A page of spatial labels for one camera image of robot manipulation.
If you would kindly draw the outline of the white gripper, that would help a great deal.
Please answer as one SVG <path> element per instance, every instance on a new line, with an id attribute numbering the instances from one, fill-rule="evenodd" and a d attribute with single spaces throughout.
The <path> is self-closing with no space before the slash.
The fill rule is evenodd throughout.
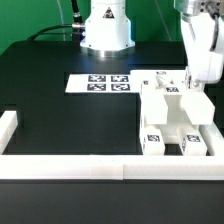
<path id="1" fill-rule="evenodd" d="M 188 60 L 186 89 L 192 88 L 192 81 L 217 83 L 224 68 L 224 20 L 213 20 L 208 13 L 182 13 L 181 33 Z"/>

